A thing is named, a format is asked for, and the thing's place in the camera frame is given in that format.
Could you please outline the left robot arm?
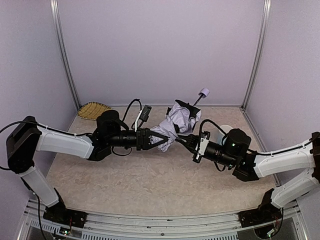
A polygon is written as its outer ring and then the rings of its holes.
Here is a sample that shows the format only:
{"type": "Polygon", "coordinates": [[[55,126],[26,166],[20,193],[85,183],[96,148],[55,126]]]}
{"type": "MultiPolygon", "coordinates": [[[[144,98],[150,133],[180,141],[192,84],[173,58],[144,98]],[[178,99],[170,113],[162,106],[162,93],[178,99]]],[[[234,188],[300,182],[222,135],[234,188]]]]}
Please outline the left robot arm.
{"type": "Polygon", "coordinates": [[[8,171],[19,175],[48,208],[61,204],[58,192],[36,167],[35,152],[53,152],[99,162],[114,147],[146,151],[166,143],[169,138],[149,128],[130,129],[116,110],[107,110],[96,119],[92,133],[75,134],[38,123],[33,116],[14,122],[16,128],[6,140],[8,171]]]}

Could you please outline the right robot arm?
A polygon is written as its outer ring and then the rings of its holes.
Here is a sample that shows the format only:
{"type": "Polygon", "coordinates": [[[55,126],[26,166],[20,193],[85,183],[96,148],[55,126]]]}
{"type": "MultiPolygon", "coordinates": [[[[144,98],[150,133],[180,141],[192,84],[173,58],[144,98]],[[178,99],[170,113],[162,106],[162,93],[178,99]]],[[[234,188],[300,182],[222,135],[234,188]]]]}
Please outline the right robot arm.
{"type": "Polygon", "coordinates": [[[296,177],[268,190],[258,206],[259,210],[283,208],[287,203],[320,186],[320,133],[292,147],[278,151],[251,150],[251,138],[241,129],[224,133],[220,144],[210,141],[210,132],[200,130],[197,135],[179,135],[176,141],[193,154],[193,161],[201,159],[223,165],[243,182],[257,181],[267,176],[301,169],[296,177]]]}

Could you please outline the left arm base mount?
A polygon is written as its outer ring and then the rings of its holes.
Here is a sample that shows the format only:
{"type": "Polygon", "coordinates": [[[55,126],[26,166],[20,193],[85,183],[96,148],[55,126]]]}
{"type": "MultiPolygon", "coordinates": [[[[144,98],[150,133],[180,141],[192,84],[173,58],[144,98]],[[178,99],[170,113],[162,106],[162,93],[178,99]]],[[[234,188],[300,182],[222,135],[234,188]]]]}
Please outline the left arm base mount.
{"type": "Polygon", "coordinates": [[[84,228],[87,213],[73,209],[49,210],[46,209],[43,218],[54,223],[67,225],[69,227],[84,228]]]}

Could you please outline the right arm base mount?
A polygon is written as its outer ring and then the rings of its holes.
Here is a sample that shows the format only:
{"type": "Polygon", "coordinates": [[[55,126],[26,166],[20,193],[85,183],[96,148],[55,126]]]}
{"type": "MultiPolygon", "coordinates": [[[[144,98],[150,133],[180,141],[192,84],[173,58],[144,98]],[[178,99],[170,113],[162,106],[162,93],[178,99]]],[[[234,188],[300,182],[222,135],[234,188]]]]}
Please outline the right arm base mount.
{"type": "Polygon", "coordinates": [[[239,221],[242,228],[260,225],[281,219],[283,214],[280,209],[276,210],[259,210],[251,209],[238,213],[239,221]]]}

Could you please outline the lavender folding umbrella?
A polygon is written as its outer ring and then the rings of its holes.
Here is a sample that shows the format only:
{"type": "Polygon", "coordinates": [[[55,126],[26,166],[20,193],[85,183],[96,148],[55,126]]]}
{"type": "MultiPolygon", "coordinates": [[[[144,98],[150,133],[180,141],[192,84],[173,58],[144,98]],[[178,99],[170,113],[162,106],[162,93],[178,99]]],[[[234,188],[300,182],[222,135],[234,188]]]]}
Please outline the lavender folding umbrella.
{"type": "Polygon", "coordinates": [[[210,90],[203,88],[193,105],[179,99],[175,100],[174,105],[167,109],[164,120],[151,128],[151,131],[167,137],[166,142],[157,146],[158,150],[166,152],[179,135],[189,135],[193,132],[202,115],[201,109],[196,105],[209,94],[210,90]]]}

